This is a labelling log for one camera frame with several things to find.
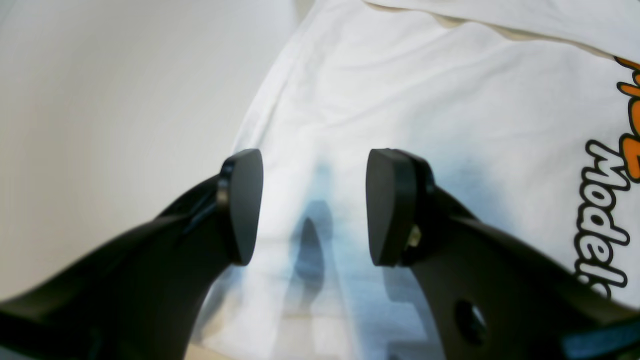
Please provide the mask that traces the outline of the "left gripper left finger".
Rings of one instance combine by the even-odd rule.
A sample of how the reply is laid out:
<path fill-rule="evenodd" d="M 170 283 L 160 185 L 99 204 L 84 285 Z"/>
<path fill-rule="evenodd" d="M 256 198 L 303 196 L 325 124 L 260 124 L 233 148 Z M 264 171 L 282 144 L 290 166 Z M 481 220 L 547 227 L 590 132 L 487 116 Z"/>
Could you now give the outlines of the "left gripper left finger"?
<path fill-rule="evenodd" d="M 264 183 L 245 149 L 157 217 L 1 302 L 3 360 L 182 360 L 212 284 L 252 259 Z"/>

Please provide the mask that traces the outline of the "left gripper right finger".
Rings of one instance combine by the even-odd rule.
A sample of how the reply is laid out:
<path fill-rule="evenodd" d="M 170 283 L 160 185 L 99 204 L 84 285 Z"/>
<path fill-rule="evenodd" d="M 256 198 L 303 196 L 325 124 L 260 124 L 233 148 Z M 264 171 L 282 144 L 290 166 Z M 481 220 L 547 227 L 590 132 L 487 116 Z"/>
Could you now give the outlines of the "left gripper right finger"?
<path fill-rule="evenodd" d="M 365 177 L 369 253 L 409 269 L 448 360 L 637 360 L 639 312 L 476 218 L 429 163 L 373 149 Z"/>

